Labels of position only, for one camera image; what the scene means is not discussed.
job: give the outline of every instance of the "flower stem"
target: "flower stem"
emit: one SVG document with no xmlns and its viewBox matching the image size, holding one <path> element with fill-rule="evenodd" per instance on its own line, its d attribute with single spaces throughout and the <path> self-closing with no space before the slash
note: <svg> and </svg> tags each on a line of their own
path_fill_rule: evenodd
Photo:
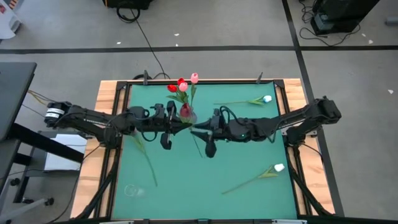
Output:
<svg viewBox="0 0 398 224">
<path fill-rule="evenodd" d="M 201 154 L 201 152 L 200 152 L 200 149 L 199 149 L 199 146 L 198 146 L 198 143 L 197 143 L 197 140 L 195 139 L 195 136 L 191 133 L 191 135 L 192 135 L 192 138 L 193 138 L 193 140 L 194 140 L 194 142 L 195 142 L 195 145 L 197 145 L 197 149 L 198 149 L 198 152 L 199 152 L 199 155 L 200 155 L 200 157 L 202 157 L 203 158 L 203 155 Z"/>
<path fill-rule="evenodd" d="M 251 182 L 253 182 L 253 181 L 257 180 L 257 179 L 258 179 L 258 176 L 255 176 L 254 178 L 251 178 L 250 180 L 247 180 L 247 181 L 243 182 L 242 184 L 239 184 L 239 185 L 233 187 L 232 189 L 229 189 L 229 190 L 223 192 L 222 194 L 230 193 L 230 192 L 232 192 L 232 191 L 234 191 L 234 190 L 236 190 L 236 189 L 238 189 L 240 187 L 243 187 L 246 184 L 249 184 L 249 183 L 251 183 Z"/>
<path fill-rule="evenodd" d="M 227 105 L 232 103 L 247 103 L 247 101 L 236 101 L 236 102 L 228 102 L 228 103 L 214 103 L 215 105 Z"/>
<path fill-rule="evenodd" d="M 194 97 L 194 95 L 193 95 L 193 89 L 194 89 L 194 87 L 195 87 L 195 84 L 192 83 L 192 87 L 191 87 L 191 107 L 193 106 L 193 97 Z"/>
<path fill-rule="evenodd" d="M 154 167 L 152 167 L 152 163 L 150 162 L 149 156 L 146 153 L 144 153 L 144 155 L 145 155 L 145 158 L 147 159 L 147 162 L 149 164 L 150 171 L 152 172 L 152 177 L 154 178 L 155 186 L 157 187 L 157 180 L 156 180 Z"/>
</svg>

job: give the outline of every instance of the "gray floor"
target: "gray floor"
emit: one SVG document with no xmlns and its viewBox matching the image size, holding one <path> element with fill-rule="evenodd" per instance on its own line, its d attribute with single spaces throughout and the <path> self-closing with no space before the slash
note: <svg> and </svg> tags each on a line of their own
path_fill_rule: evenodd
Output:
<svg viewBox="0 0 398 224">
<path fill-rule="evenodd" d="M 298 32 L 303 26 L 302 6 L 296 0 L 288 2 Z M 373 45 L 398 44 L 398 27 L 384 25 L 386 16 L 398 14 L 397 8 L 396 1 L 380 1 L 361 23 L 361 31 L 343 45 L 369 45 L 369 40 Z M 0 49 L 147 46 L 136 24 L 122 23 L 114 9 L 106 9 L 97 0 L 29 0 L 17 14 L 24 26 L 17 37 L 1 42 Z M 282 3 L 275 0 L 157 0 L 142 13 L 140 22 L 154 47 L 292 45 Z M 321 45 L 317 40 L 299 41 L 300 45 Z M 327 41 L 333 43 L 339 37 L 331 35 Z M 301 77 L 294 52 L 157 55 L 172 78 L 187 77 L 193 71 L 203 78 L 254 78 L 260 72 L 269 78 Z M 397 220 L 394 162 L 398 159 L 398 120 L 394 110 L 398 107 L 398 51 L 303 52 L 303 57 L 315 96 L 327 95 L 335 100 L 343 114 L 338 124 L 325 127 L 325 134 L 346 216 Z M 37 62 L 32 90 L 87 108 L 94 108 L 101 80 L 132 78 L 144 69 L 160 72 L 150 53 L 0 55 L 0 61 Z M 45 108 L 29 96 L 24 103 L 45 113 Z M 25 108 L 17 121 L 33 130 L 45 129 L 42 119 Z M 67 205 L 74 178 L 32 180 L 27 197 L 53 196 L 56 203 L 14 223 L 25 223 L 31 217 L 43 223 L 56 217 Z"/>
</svg>

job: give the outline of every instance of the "green leaf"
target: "green leaf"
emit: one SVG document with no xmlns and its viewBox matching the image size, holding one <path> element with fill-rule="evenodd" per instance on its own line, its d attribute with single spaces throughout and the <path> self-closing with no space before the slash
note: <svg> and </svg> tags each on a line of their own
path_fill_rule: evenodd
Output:
<svg viewBox="0 0 398 224">
<path fill-rule="evenodd" d="M 183 101 L 184 101 L 184 103 L 188 103 L 188 95 L 187 94 L 185 94 Z"/>
<path fill-rule="evenodd" d="M 248 103 L 252 103 L 255 105 L 264 105 L 264 102 L 258 102 L 258 101 L 248 101 Z"/>
<path fill-rule="evenodd" d="M 278 174 L 262 174 L 259 178 L 277 177 Z"/>
<path fill-rule="evenodd" d="M 261 96 L 261 97 L 259 97 L 259 98 L 254 99 L 254 100 L 251 100 L 251 101 L 261 101 L 261 102 L 262 102 L 262 99 L 263 99 L 263 98 L 264 98 L 264 97 Z"/>
<path fill-rule="evenodd" d="M 176 96 L 166 96 L 167 98 L 170 98 L 170 99 L 173 99 L 173 100 L 176 100 L 176 101 L 178 101 L 178 102 L 180 102 L 180 103 L 184 103 L 180 98 L 178 98 L 178 97 L 176 97 Z"/>
<path fill-rule="evenodd" d="M 146 153 L 145 151 L 145 147 L 143 145 L 143 143 L 141 142 L 141 140 L 139 139 L 139 136 L 135 135 L 135 136 L 131 136 L 132 137 L 132 141 L 134 141 L 134 144 L 137 146 L 137 148 L 142 152 L 142 153 Z"/>
</svg>

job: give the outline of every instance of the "white label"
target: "white label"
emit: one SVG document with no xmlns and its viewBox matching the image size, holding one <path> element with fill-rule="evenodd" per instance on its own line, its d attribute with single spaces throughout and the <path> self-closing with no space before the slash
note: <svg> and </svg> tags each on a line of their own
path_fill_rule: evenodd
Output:
<svg viewBox="0 0 398 224">
<path fill-rule="evenodd" d="M 58 113 L 58 114 L 64 114 L 65 112 L 63 112 L 63 110 L 60 109 L 56 109 L 56 108 L 50 108 L 47 110 L 48 113 L 54 112 L 54 113 Z"/>
<path fill-rule="evenodd" d="M 55 114 L 55 113 L 46 113 L 45 116 L 51 117 L 51 118 L 59 118 L 60 117 L 59 114 Z"/>
</svg>

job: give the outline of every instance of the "green table surface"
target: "green table surface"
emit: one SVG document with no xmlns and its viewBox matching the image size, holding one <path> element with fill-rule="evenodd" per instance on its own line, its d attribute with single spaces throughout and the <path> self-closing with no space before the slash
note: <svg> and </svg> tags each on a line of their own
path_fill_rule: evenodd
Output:
<svg viewBox="0 0 398 224">
<path fill-rule="evenodd" d="M 193 102 L 198 123 L 206 121 L 219 107 L 217 102 L 253 100 L 272 96 L 264 106 L 247 103 L 228 105 L 238 117 L 260 118 L 279 115 L 274 84 L 197 85 Z M 133 85 L 130 106 L 149 108 L 167 104 L 170 92 L 163 85 Z M 177 109 L 181 103 L 176 102 Z M 131 136 L 125 136 L 119 167 L 112 219 L 268 219 L 297 218 L 294 194 L 287 169 L 278 177 L 259 179 L 230 192 L 222 192 L 287 159 L 280 131 L 275 142 L 217 141 L 217 153 L 205 156 L 205 143 L 197 139 L 198 149 L 189 130 L 172 138 L 172 149 L 160 145 L 160 135 L 145 142 L 154 167 L 155 186 L 150 167 Z"/>
</svg>

